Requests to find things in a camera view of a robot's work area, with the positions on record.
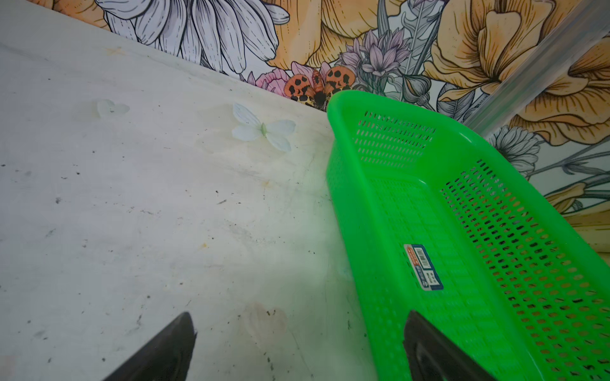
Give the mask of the green plastic basket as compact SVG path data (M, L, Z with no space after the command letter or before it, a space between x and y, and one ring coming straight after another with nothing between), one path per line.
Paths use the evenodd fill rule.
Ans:
M498 380L609 378L608 265L494 147L358 90L327 117L327 183L379 379L411 379L411 311ZM405 244L425 246L442 291L420 287Z

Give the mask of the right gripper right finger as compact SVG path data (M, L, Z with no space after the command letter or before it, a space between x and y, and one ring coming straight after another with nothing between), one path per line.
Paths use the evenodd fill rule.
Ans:
M412 380L496 380L417 311L408 314L403 347Z

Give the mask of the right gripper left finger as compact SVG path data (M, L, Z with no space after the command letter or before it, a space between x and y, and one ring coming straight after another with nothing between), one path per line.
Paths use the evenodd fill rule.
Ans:
M197 333L185 311L142 346L104 381L185 381L192 361Z

